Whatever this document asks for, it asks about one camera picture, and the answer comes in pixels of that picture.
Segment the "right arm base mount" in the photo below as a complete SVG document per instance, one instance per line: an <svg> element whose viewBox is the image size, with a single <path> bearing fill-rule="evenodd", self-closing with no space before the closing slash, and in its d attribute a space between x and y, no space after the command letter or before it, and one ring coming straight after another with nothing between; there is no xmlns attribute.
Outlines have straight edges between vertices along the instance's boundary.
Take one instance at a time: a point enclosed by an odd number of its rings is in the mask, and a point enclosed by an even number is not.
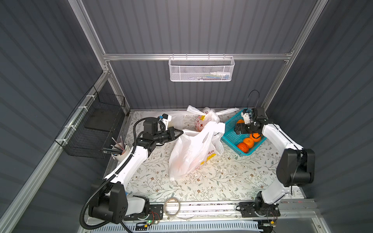
<svg viewBox="0 0 373 233"><path fill-rule="evenodd" d="M261 204L250 202L239 202L235 208L239 211L242 217L274 217L281 216L278 205L274 204Z"/></svg>

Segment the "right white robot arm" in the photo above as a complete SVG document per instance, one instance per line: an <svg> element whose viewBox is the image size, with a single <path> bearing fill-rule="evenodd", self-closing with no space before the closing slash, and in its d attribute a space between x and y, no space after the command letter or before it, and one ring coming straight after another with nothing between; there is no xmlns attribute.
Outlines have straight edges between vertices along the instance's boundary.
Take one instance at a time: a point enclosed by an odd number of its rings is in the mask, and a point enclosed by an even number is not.
<svg viewBox="0 0 373 233"><path fill-rule="evenodd" d="M293 186L313 182L316 156L312 149L306 149L291 139L278 124L267 118L262 107L246 108L241 116L244 122L237 123L234 128L237 135L258 133L270 140L281 154L276 178L257 194L255 207L275 206L283 197L292 193Z"/></svg>

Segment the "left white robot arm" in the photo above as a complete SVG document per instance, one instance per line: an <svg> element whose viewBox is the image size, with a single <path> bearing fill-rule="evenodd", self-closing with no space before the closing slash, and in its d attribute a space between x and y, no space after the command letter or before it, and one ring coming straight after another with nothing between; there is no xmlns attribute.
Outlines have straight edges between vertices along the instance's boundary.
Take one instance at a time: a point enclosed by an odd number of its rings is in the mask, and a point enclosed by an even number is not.
<svg viewBox="0 0 373 233"><path fill-rule="evenodd" d="M134 133L134 143L128 155L102 180L93 184L92 195L83 205L79 221L83 228L92 230L109 223L122 223L128 216L146 218L150 201L142 196L128 196L126 187L156 147L175 141L184 132L168 124L172 117L163 114L145 117L135 125L143 123L143 131Z"/></svg>

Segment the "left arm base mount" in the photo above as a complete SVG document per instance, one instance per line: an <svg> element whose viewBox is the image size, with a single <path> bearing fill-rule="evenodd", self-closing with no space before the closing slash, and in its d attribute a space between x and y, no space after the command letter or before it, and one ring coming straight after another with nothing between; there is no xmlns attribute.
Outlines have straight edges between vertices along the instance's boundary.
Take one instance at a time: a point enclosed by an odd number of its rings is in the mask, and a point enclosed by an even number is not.
<svg viewBox="0 0 373 233"><path fill-rule="evenodd" d="M162 204L150 204L145 206L144 211L124 217L124 221L162 220L164 206Z"/></svg>

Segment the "clear plastic bag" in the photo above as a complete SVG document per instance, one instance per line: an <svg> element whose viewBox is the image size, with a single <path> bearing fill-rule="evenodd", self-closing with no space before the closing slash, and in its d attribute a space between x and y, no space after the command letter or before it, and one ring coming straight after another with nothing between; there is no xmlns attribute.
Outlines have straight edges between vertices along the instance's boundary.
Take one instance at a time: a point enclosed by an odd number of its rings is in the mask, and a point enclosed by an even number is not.
<svg viewBox="0 0 373 233"><path fill-rule="evenodd" d="M223 154L221 138L224 133L225 123L214 121L207 123L200 132L184 129L169 159L169 179L182 179L214 156Z"/></svg>

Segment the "cartoon printed plastic bag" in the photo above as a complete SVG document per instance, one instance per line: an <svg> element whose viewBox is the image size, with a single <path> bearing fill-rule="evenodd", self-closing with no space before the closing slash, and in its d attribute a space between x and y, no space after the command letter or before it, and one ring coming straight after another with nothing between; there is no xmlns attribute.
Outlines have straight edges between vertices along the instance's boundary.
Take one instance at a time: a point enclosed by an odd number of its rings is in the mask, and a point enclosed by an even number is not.
<svg viewBox="0 0 373 233"><path fill-rule="evenodd" d="M205 107L200 110L189 105L186 110L169 111L166 114L171 115L172 120L169 126L180 130L192 130L200 132L209 122L222 122L221 118L225 115L237 112L238 108L228 108L221 111Z"/></svg>

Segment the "teal plastic basket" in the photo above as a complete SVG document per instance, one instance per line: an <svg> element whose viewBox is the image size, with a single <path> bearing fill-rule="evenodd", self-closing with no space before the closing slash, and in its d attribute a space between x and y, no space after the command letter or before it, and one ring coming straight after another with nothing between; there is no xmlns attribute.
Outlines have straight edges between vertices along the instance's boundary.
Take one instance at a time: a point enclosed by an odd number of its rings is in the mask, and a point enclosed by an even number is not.
<svg viewBox="0 0 373 233"><path fill-rule="evenodd" d="M239 110L234 116L232 116L229 120L225 122L225 133L222 136L221 140L224 142L228 147L230 147L234 152L236 152L240 157L243 156L250 156L260 145L262 145L267 138L262 136L259 142L255 142L254 146L248 150L248 152L241 151L237 145L242 143L245 138L249 137L249 134L240 134L237 135L234 131L237 121L243 119L241 116L242 110Z"/></svg>

